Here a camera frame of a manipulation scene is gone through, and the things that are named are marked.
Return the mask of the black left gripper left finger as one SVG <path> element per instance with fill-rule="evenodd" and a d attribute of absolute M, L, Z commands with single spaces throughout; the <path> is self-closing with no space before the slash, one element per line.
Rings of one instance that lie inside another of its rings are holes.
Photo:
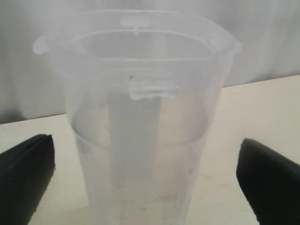
<path fill-rule="evenodd" d="M 51 135 L 39 134 L 0 155 L 0 223 L 27 225 L 55 170 Z"/>

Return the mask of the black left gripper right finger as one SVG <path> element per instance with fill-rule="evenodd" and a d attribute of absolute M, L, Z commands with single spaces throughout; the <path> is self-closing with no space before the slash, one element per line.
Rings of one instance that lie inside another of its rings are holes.
<path fill-rule="evenodd" d="M 236 167 L 239 186 L 261 225 L 300 223 L 300 166 L 245 138 Z"/>

